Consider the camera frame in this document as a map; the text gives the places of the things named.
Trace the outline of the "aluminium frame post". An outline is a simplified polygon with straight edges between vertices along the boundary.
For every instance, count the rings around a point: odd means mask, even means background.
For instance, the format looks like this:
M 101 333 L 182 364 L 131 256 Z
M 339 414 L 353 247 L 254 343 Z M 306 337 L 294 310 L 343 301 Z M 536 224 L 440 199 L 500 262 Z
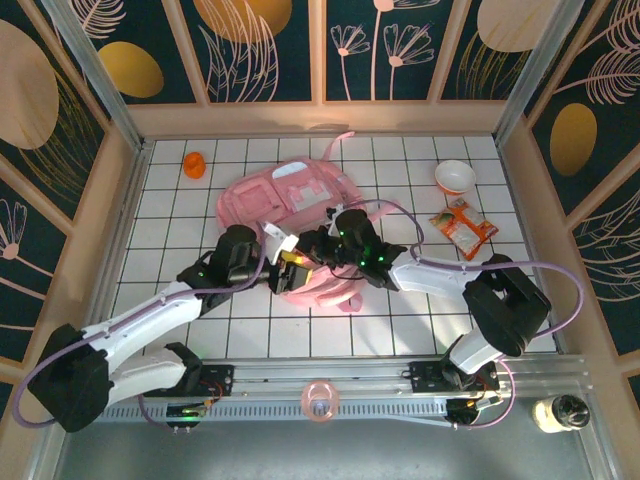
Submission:
M 113 85 L 92 41 L 84 32 L 67 0 L 41 0 L 52 21 L 59 28 L 76 60 L 102 101 L 127 144 L 138 154 L 144 138 L 140 135 L 126 103 Z
M 558 52 L 566 43 L 567 36 L 578 23 L 586 1 L 559 0 L 546 21 L 540 40 L 525 62 L 492 134 L 498 149 L 501 149 L 508 140 L 525 107 L 543 82 L 545 74 L 550 70 Z

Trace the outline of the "white bottle black cap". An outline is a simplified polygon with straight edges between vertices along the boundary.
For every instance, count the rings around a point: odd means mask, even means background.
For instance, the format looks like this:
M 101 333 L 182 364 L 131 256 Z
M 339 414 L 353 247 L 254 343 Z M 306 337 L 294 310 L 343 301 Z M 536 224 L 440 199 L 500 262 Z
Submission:
M 538 400 L 533 405 L 532 417 L 541 431 L 553 434 L 586 427 L 591 411 L 582 398 L 564 394 Z

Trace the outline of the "pink student backpack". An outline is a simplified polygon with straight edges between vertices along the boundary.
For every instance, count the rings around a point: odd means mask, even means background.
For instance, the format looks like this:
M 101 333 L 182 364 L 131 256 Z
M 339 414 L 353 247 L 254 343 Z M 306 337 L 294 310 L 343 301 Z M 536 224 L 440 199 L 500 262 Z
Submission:
M 254 228 L 270 222 L 299 237 L 320 226 L 329 227 L 326 209 L 338 204 L 343 204 L 344 210 L 364 210 L 372 224 L 393 211 L 393 206 L 386 204 L 367 212 L 360 189 L 330 162 L 331 153 L 330 149 L 325 150 L 320 159 L 296 157 L 235 181 L 217 200 L 219 225 Z M 360 310 L 360 292 L 369 284 L 366 280 L 337 279 L 328 267 L 309 259 L 308 262 L 313 265 L 309 282 L 279 296 L 304 307 L 336 306 L 347 313 Z

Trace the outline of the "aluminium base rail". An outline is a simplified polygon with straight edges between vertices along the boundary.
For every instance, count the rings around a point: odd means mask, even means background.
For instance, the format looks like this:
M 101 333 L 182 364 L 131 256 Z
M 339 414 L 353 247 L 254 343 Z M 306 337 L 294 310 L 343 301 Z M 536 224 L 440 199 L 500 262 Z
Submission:
M 316 380 L 330 382 L 342 399 L 390 398 L 394 395 L 478 397 L 482 393 L 414 393 L 403 376 L 414 361 L 439 361 L 427 357 L 344 358 L 344 359 L 261 359 L 186 363 L 176 355 L 137 356 L 109 375 L 112 383 L 108 402 L 115 404 L 161 388 L 176 386 L 188 370 L 203 365 L 233 365 L 230 396 L 250 400 L 296 400 L 303 389 Z M 496 364 L 500 389 L 508 394 L 511 384 L 527 396 L 554 392 L 589 391 L 593 382 L 585 361 L 573 355 L 534 354 Z

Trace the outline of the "black controller board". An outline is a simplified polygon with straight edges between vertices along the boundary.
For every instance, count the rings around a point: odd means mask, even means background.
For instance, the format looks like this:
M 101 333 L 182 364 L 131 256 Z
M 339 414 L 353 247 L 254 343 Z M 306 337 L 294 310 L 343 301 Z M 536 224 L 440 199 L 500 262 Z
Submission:
M 490 422 L 485 424 L 477 423 L 481 412 L 490 407 L 500 405 L 502 402 L 503 399 L 500 396 L 447 399 L 445 419 L 450 422 L 454 428 L 488 428 L 491 426 Z
M 165 414 L 166 424 L 174 434 L 189 434 L 199 425 L 207 412 L 208 407 L 204 403 L 168 405 Z

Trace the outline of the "small orange cup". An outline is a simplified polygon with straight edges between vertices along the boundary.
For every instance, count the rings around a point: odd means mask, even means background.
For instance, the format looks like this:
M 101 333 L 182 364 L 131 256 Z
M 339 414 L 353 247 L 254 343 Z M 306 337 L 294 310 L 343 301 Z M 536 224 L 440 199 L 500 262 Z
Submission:
M 206 162 L 199 152 L 188 153 L 182 164 L 184 174 L 190 179 L 200 179 L 206 172 Z

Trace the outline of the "pink tape roll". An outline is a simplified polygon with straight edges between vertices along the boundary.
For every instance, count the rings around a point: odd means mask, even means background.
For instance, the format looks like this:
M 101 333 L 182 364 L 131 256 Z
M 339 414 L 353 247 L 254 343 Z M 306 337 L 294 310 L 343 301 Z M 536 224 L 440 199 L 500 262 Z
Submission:
M 337 389 L 326 380 L 309 383 L 301 395 L 301 409 L 306 417 L 317 423 L 332 420 L 337 414 L 340 397 Z

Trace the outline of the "orange snack packet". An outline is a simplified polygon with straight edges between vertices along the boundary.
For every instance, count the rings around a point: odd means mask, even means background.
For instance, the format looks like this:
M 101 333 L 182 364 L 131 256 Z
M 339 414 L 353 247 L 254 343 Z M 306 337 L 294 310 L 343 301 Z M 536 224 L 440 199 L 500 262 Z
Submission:
M 430 219 L 460 251 L 465 260 L 473 260 L 481 247 L 498 232 L 499 228 L 488 221 L 465 199 L 458 198 Z

